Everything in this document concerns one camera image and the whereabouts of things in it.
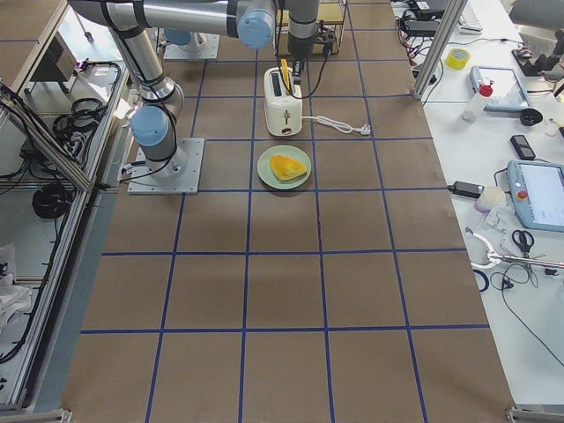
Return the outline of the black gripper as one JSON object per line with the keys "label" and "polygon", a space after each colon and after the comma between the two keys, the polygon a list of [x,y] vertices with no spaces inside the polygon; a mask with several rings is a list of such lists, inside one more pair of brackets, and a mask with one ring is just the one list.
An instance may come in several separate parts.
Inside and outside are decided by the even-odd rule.
{"label": "black gripper", "polygon": [[287,47],[293,58],[292,78],[295,85],[301,84],[302,72],[315,44],[323,47],[322,56],[327,59],[331,55],[334,43],[335,32],[326,27],[323,20],[302,22],[290,18]]}

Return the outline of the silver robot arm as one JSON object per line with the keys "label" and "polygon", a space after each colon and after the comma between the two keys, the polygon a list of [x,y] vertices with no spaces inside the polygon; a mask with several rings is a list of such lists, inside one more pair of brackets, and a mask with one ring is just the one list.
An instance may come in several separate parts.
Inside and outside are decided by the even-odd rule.
{"label": "silver robot arm", "polygon": [[145,172],[128,183],[173,182],[185,173],[189,156],[176,133],[184,104],[178,84],[166,75],[150,28],[226,35],[248,48],[274,41],[288,17],[291,81],[301,78],[315,45],[329,55],[334,33],[318,18],[317,1],[71,1],[81,17],[108,28],[144,105],[133,115],[131,132],[145,156]]}
{"label": "silver robot arm", "polygon": [[204,33],[164,28],[163,34],[167,43],[185,50],[202,48],[207,42],[207,35]]}

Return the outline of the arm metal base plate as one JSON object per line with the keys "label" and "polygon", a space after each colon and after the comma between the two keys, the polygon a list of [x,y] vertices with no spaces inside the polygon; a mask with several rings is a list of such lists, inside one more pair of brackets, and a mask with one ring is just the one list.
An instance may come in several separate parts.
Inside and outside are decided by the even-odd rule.
{"label": "arm metal base plate", "polygon": [[210,60],[215,59],[218,55],[220,41],[218,35],[165,29],[164,37],[165,60]]}
{"label": "arm metal base plate", "polygon": [[144,164],[133,167],[127,190],[131,195],[195,195],[203,156],[203,138],[178,138],[176,154],[165,167],[164,163],[147,161],[138,147],[136,160]]}

